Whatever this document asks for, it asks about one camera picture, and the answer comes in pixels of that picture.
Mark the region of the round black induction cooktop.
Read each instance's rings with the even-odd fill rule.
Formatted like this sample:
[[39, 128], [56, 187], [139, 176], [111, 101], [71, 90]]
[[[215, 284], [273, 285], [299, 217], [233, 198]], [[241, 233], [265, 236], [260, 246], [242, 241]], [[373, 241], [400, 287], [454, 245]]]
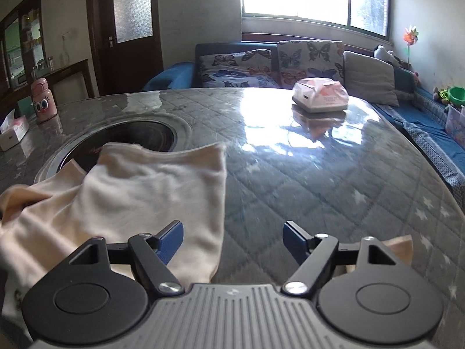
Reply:
[[94, 124], [57, 149], [37, 172], [34, 182], [42, 182], [75, 161], [88, 172], [95, 166], [107, 143], [135, 144], [157, 152], [184, 150], [190, 145], [192, 128], [172, 114], [119, 117]]

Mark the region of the white plush toy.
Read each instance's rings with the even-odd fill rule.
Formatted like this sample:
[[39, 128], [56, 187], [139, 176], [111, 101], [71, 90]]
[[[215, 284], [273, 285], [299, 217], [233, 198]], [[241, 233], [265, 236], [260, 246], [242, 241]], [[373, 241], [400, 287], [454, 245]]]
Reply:
[[393, 51], [388, 51], [385, 47], [378, 45], [373, 52], [373, 56], [381, 61], [387, 62], [394, 67], [401, 67], [400, 59]]

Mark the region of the colourful pinwheel toy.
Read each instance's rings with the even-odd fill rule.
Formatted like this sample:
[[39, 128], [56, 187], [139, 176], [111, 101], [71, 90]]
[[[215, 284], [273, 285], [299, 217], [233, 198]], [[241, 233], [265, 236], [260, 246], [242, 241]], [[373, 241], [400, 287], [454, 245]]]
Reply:
[[407, 63], [410, 63], [411, 47], [414, 46], [419, 40], [419, 31], [415, 26], [410, 26], [404, 29], [403, 41], [407, 45]]

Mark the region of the dark wooden cabinet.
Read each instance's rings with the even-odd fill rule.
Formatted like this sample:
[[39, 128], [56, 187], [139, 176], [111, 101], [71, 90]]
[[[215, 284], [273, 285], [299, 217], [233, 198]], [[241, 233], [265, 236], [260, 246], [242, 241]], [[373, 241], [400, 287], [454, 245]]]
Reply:
[[19, 106], [31, 96], [31, 84], [44, 77], [51, 88], [81, 74], [87, 97], [95, 97], [89, 61], [83, 59], [59, 68], [47, 56], [41, 13], [41, 0], [23, 0], [1, 20], [1, 112]]

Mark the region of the pink cartoon eyed bottle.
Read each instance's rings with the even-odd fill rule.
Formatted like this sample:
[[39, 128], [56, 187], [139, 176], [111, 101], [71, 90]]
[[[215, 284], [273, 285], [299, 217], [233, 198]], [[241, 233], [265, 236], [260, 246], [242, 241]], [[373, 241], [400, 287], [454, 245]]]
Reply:
[[53, 93], [45, 78], [39, 78], [31, 84], [31, 100], [39, 123], [49, 121], [58, 114]]

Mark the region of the green plastic bowl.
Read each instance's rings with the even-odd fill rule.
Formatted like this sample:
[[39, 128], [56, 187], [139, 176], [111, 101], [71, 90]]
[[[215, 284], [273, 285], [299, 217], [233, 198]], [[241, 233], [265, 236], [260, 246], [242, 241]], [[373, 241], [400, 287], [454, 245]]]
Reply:
[[465, 104], [465, 89], [462, 87], [450, 87], [448, 89], [448, 101], [456, 106]]

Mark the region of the butterfly cushion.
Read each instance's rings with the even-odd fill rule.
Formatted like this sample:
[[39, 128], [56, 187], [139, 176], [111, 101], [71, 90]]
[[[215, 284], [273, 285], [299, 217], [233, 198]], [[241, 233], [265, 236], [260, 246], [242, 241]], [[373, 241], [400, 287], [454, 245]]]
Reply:
[[256, 49], [231, 54], [207, 54], [199, 58], [204, 88], [279, 88], [272, 77], [272, 53]]
[[344, 85], [344, 43], [328, 40], [278, 42], [279, 74], [283, 88], [298, 80], [320, 77]]

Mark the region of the blue corner sofa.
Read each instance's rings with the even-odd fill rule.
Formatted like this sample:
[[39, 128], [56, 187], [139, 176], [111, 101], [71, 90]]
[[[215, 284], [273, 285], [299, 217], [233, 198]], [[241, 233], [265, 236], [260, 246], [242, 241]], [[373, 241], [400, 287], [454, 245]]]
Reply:
[[185, 88], [283, 88], [311, 131], [340, 118], [350, 97], [369, 102], [407, 137], [464, 202], [464, 105], [446, 90], [417, 87], [417, 76], [393, 61], [347, 51], [343, 42], [294, 40], [200, 43], [194, 62], [172, 65], [144, 91]]

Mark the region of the plain grey cushion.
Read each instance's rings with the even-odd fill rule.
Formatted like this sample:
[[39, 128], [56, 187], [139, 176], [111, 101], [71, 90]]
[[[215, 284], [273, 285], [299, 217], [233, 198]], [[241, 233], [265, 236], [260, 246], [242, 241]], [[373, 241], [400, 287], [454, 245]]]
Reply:
[[352, 51], [343, 53], [344, 87], [350, 96], [398, 107], [394, 68], [381, 60]]

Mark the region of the butterfly cushion right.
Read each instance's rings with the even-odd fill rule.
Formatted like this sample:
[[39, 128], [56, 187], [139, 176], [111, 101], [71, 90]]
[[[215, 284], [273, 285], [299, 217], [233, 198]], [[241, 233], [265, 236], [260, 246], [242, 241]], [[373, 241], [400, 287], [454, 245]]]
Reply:
[[279, 74], [283, 88], [298, 80], [320, 77], [344, 85], [344, 43], [328, 40], [278, 42]]

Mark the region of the pink white tissue pack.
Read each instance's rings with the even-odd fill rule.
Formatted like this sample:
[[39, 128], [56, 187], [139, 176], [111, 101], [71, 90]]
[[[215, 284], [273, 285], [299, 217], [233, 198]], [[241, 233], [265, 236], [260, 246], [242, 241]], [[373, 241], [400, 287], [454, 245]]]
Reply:
[[308, 113], [339, 112], [348, 108], [348, 93], [339, 81], [312, 77], [298, 80], [292, 100]]

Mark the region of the dark wooden door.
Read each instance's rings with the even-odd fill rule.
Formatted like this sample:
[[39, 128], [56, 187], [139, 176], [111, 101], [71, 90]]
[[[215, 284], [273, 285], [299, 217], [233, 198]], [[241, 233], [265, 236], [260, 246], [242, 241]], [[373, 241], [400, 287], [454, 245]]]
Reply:
[[163, 70], [158, 0], [86, 0], [100, 95], [140, 91]]

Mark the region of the cream white garment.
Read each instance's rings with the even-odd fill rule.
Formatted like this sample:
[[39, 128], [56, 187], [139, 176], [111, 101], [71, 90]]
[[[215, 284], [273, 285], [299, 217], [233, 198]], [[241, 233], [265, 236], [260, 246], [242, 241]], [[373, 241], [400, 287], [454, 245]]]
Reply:
[[221, 256], [226, 148], [171, 153], [109, 143], [85, 170], [69, 161], [39, 183], [1, 185], [1, 315], [20, 321], [25, 293], [86, 240], [112, 243], [178, 220], [185, 244], [171, 269], [182, 285], [207, 282]]

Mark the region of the clear plastic storage box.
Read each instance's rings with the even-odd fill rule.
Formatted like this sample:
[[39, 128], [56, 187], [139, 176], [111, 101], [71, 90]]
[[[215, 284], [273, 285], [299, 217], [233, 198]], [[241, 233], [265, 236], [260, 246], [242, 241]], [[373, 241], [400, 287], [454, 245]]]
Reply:
[[465, 121], [464, 114], [450, 105], [447, 109], [447, 119], [445, 123], [445, 131], [455, 142], [461, 147], [464, 147], [465, 140]]

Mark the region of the butterfly cushion left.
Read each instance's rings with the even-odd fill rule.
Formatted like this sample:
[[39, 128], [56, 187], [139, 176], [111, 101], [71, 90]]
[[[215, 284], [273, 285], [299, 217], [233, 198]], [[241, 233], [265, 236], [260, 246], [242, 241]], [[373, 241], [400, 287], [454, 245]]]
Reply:
[[199, 58], [204, 88], [279, 88], [272, 77], [272, 53], [256, 49], [231, 54], [207, 54]]

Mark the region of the white tissue box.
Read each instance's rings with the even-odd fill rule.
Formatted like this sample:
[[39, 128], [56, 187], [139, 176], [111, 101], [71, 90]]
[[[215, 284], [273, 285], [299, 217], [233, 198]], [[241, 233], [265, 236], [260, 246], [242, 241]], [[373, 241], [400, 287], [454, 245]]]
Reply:
[[26, 116], [14, 117], [15, 110], [6, 115], [1, 123], [0, 148], [7, 151], [17, 145], [29, 130]]

